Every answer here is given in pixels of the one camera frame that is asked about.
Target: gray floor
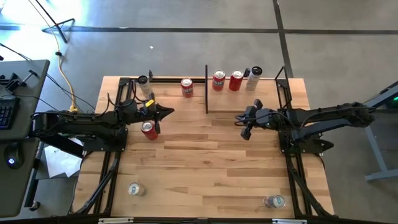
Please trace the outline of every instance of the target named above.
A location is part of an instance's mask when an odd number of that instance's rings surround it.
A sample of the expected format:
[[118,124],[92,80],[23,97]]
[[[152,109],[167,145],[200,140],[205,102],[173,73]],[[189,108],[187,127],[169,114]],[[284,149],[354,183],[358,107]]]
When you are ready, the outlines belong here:
[[[276,28],[271,0],[120,0],[48,1],[58,20],[74,17],[79,26]],[[398,29],[395,0],[280,0],[286,29]],[[20,6],[23,10],[13,11]],[[64,87],[50,34],[41,33],[41,18],[26,1],[8,1],[2,22],[30,24],[31,29],[0,31],[0,41],[28,57],[51,60],[49,74]],[[277,34],[166,34],[74,32],[62,45],[63,69],[75,93],[95,105],[104,75],[202,75],[261,66],[273,77],[283,65]],[[398,35],[286,35],[294,77],[305,79],[312,108],[366,101],[396,81]],[[0,49],[6,60],[20,60]],[[70,100],[51,82],[42,98],[58,109]],[[78,101],[83,110],[89,107]],[[39,110],[47,110],[44,104]],[[398,222],[398,178],[366,182],[379,171],[362,129],[325,134],[335,147],[325,153],[326,175],[335,212],[344,218]],[[398,167],[398,152],[383,151],[387,165]],[[41,180],[38,199],[47,189],[61,206],[22,212],[20,218],[66,213],[74,179]]]

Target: silver can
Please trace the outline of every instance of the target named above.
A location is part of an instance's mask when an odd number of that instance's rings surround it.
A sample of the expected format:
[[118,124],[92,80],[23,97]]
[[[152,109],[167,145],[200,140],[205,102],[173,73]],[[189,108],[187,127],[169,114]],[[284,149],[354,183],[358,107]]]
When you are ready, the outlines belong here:
[[138,77],[137,82],[139,88],[142,91],[142,94],[147,99],[150,99],[150,94],[153,93],[154,91],[152,90],[148,77],[146,77],[145,75],[141,75],[140,77]]
[[269,208],[283,208],[286,205],[286,201],[281,195],[265,197],[262,202]]
[[262,69],[258,66],[252,67],[249,77],[248,77],[248,82],[246,82],[246,89],[247,90],[255,90],[257,83],[260,80],[260,76],[262,74]]
[[133,196],[143,196],[146,192],[146,189],[144,185],[133,182],[129,185],[128,191],[129,194]]

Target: yellow cable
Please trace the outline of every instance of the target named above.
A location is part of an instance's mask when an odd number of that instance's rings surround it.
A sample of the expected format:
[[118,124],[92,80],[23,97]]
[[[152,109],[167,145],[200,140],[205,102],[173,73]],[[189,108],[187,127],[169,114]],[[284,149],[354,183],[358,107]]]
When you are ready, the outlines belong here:
[[[47,24],[47,26],[48,26],[49,29],[51,30],[51,33],[52,33],[52,35],[54,36],[55,41],[56,41],[56,43],[57,43],[58,52],[61,52],[61,50],[60,50],[60,45],[59,45],[59,43],[58,43],[57,36],[54,34],[54,31],[52,30],[50,24],[48,24],[48,22],[44,19],[43,15],[39,12],[39,10],[37,10],[37,8],[35,7],[35,5],[33,5],[33,3],[32,3],[30,0],[28,0],[28,1],[29,1],[30,4],[33,6],[33,8],[35,8],[35,10],[37,11],[37,13],[39,13],[39,15],[42,17],[42,19],[44,20],[44,22]],[[58,69],[60,70],[60,73],[61,73],[63,79],[65,79],[65,81],[67,82],[67,84],[68,84],[68,86],[69,86],[69,89],[70,89],[71,96],[72,96],[72,105],[70,106],[70,109],[69,109],[69,110],[70,110],[70,111],[77,111],[77,109],[76,109],[76,107],[75,107],[75,94],[73,93],[73,88],[72,88],[70,82],[68,81],[67,77],[65,76],[65,74],[63,73],[62,68],[61,68],[61,55],[57,55],[57,57],[58,57]]]

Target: wooden tabletop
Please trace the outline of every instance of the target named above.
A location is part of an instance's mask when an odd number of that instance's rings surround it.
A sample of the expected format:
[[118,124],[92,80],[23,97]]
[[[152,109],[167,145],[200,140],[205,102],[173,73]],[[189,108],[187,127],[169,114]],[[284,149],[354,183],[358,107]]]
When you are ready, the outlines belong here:
[[[96,112],[114,100],[120,77],[104,77]],[[304,80],[289,79],[292,106],[309,109]],[[112,216],[124,217],[221,217],[292,218],[285,157],[279,151],[277,133],[253,129],[250,141],[240,137],[234,116],[259,98],[264,107],[279,107],[275,82],[261,80],[255,91],[228,89],[215,92],[209,82],[209,114],[205,113],[205,84],[194,84],[194,97],[182,97],[179,83],[153,83],[157,103],[175,108],[161,123],[162,134],[150,141],[140,123],[128,126],[126,151],[122,154],[114,193]],[[76,185],[73,208],[79,209],[98,185],[103,152],[84,161]],[[321,160],[303,155],[308,188],[326,211],[333,213]],[[129,195],[131,182],[146,186],[145,196]],[[104,191],[103,206],[108,188]],[[265,196],[282,195],[286,206],[267,208]],[[302,194],[298,191],[303,209]]]

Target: black desk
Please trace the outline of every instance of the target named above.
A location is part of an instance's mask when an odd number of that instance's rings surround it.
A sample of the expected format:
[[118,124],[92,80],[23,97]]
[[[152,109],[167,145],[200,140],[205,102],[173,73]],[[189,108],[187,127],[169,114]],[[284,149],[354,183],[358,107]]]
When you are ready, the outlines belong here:
[[[16,62],[0,62],[0,75],[4,75],[6,79],[10,78],[14,72],[20,79],[24,79],[29,74],[29,70],[34,71],[39,77],[31,76],[27,81],[27,86],[18,87],[15,95],[30,95],[39,97],[44,80],[49,69],[50,61],[48,60],[31,60],[31,61],[16,61]],[[0,86],[0,97],[7,95],[4,86]],[[33,97],[19,97],[19,109],[16,114],[12,129],[0,131],[0,141],[11,139],[23,139],[27,136],[30,127],[30,115],[36,111],[38,99]]]
[[[39,77],[30,77],[26,81],[27,86],[18,87],[14,94],[39,97],[49,65],[48,60],[0,62],[0,75],[9,78],[14,72],[23,79],[28,76],[28,70],[33,70]],[[9,93],[5,87],[0,86],[0,96],[7,94]],[[35,112],[38,99],[23,96],[19,98],[21,101],[12,129],[0,130],[0,217],[13,217],[20,212],[39,146],[38,139],[26,139],[30,128],[30,115]],[[21,143],[25,157],[23,166],[16,170],[7,166],[3,153],[4,148],[13,139]]]

